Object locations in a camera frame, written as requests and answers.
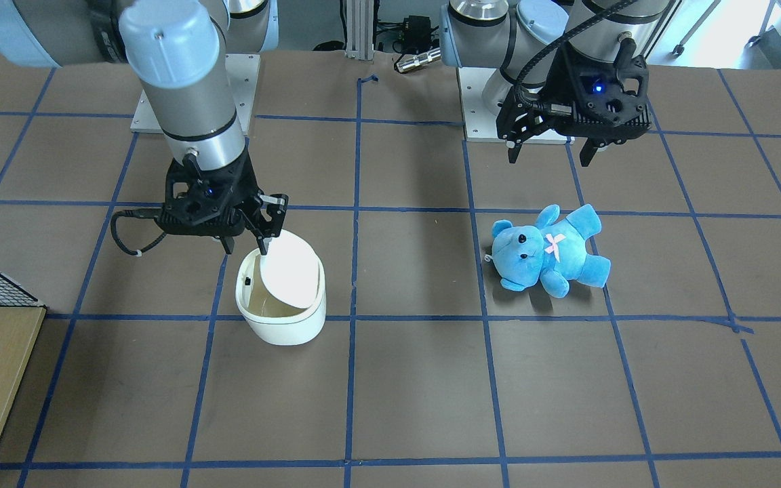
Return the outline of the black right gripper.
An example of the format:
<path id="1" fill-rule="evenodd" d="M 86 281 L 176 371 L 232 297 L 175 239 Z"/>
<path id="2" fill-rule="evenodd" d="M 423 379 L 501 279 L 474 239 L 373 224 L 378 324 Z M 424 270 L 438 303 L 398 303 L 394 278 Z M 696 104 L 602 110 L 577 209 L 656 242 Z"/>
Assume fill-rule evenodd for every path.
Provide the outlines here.
<path id="1" fill-rule="evenodd" d="M 199 169 L 192 154 L 171 161 L 165 174 L 162 231 L 172 235 L 220 238 L 225 254 L 235 252 L 235 237 L 249 231 L 261 256 L 284 226 L 288 196 L 258 188 L 252 160 L 243 151 L 220 169 Z"/>

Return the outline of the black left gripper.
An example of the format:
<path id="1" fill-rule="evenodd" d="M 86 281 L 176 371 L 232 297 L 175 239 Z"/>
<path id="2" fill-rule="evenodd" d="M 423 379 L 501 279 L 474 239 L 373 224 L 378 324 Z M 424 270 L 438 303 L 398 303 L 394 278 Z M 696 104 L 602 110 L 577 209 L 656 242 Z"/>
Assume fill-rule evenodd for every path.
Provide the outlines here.
<path id="1" fill-rule="evenodd" d="M 580 166 L 588 167 L 606 144 L 622 144 L 652 126 L 647 109 L 649 72 L 634 41 L 619 45 L 614 61 L 587 58 L 566 43 L 553 59 L 546 83 L 526 101 L 510 91 L 496 120 L 507 140 L 508 163 L 516 164 L 523 143 L 546 130 L 584 138 Z"/>

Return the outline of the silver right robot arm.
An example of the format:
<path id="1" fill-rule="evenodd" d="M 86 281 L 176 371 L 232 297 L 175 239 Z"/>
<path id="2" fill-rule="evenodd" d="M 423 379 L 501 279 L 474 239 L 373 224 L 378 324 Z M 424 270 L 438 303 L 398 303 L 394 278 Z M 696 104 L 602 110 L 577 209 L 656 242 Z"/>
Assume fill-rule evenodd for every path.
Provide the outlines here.
<path id="1" fill-rule="evenodd" d="M 278 45 L 275 1 L 0 1 L 0 53 L 12 64 L 128 64 L 172 152 L 152 220 L 163 235 L 208 236 L 232 253 L 249 231 L 260 253 L 281 234 L 285 194 L 258 186 L 226 59 Z"/>

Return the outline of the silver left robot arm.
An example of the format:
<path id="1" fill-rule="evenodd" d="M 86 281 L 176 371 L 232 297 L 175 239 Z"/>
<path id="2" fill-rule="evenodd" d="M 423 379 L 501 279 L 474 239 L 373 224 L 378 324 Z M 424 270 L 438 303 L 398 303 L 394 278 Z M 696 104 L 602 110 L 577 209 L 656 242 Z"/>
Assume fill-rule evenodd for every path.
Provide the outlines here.
<path id="1" fill-rule="evenodd" d="M 440 22 L 444 64 L 496 69 L 496 136 L 515 163 L 523 143 L 552 130 L 596 153 L 645 135 L 649 71 L 641 42 L 666 1 L 449 1 Z"/>

